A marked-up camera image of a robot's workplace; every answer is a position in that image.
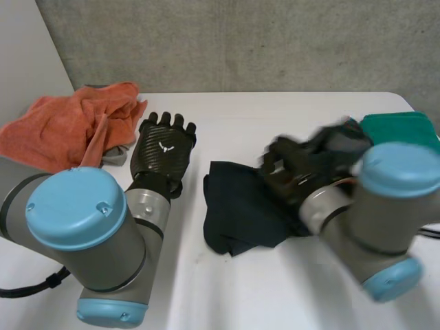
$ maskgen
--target orange cloth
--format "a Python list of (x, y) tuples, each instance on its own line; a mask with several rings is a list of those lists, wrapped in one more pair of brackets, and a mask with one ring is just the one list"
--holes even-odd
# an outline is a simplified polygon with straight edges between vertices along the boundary
[(102, 154), (135, 141), (147, 102), (138, 86), (122, 82), (83, 87), (70, 97), (39, 98), (20, 119), (0, 130), (0, 155), (56, 173), (99, 166)]

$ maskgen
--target light blue joint cap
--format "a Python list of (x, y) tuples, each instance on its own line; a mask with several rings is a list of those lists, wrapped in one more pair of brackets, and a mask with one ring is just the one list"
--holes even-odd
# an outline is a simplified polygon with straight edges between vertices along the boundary
[(42, 244), (79, 251), (106, 241), (122, 225), (127, 199), (104, 170), (73, 168), (52, 175), (31, 194), (27, 226)]
[(379, 144), (366, 152), (359, 180), (365, 189), (385, 197), (428, 195), (440, 188), (440, 156), (415, 144)]
[(421, 263), (408, 258), (376, 273), (363, 283), (363, 287), (374, 301), (385, 303), (415, 287), (422, 274)]
[(76, 316), (88, 325), (132, 329), (142, 324), (148, 308), (138, 302), (81, 298)]

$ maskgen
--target concrete wall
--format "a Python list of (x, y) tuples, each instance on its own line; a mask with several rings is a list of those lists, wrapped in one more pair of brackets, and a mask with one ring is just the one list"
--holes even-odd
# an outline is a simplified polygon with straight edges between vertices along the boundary
[(392, 91), (440, 125), (437, 0), (37, 2), (75, 87)]
[(34, 0), (0, 0), (0, 127), (42, 95), (72, 92)]

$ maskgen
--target robotic hand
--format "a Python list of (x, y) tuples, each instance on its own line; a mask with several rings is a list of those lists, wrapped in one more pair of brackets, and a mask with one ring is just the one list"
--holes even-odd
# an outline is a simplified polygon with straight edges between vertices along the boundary
[(50, 175), (0, 157), (0, 237), (63, 264), (44, 288), (69, 270), (85, 287), (77, 316), (90, 325), (134, 328), (148, 309), (170, 199), (196, 141), (193, 123), (184, 130), (181, 115), (173, 126), (170, 118), (157, 124), (152, 113), (142, 123), (126, 192), (97, 168)]
[(143, 121), (130, 170), (134, 180), (140, 175), (146, 181), (162, 182), (164, 193), (174, 199), (182, 192), (182, 177), (196, 142), (196, 126), (190, 122), (185, 130), (184, 118), (180, 114), (175, 116), (172, 126), (170, 121), (168, 112), (162, 114), (159, 123), (154, 112)]
[(337, 169), (322, 162), (327, 151), (309, 152), (280, 137), (264, 157), (265, 182), (297, 207), (374, 301), (393, 300), (421, 278), (421, 263), (408, 249), (421, 226), (438, 222), (440, 156), (411, 144), (374, 146), (350, 198), (338, 188)]

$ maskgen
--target white table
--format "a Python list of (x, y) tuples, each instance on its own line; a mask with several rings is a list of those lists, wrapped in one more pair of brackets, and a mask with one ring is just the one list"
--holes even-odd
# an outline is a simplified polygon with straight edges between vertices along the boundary
[[(149, 112), (182, 113), (197, 124), (197, 145), (173, 202), (150, 309), (149, 330), (390, 330), (440, 329), (440, 242), (417, 238), (412, 253), (426, 267), (418, 288), (377, 305), (362, 293), (336, 258), (315, 238), (288, 239), (274, 249), (254, 248), (238, 257), (206, 245), (202, 179), (211, 160), (257, 166), (273, 137), (306, 139), (342, 116), (412, 111), (392, 93), (166, 93), (142, 94)], [(125, 189), (129, 163), (106, 167)], [(1, 287), (39, 282), (55, 262), (0, 240)], [(0, 300), (0, 329), (99, 329), (78, 321), (81, 285), (70, 276), (54, 290)]]

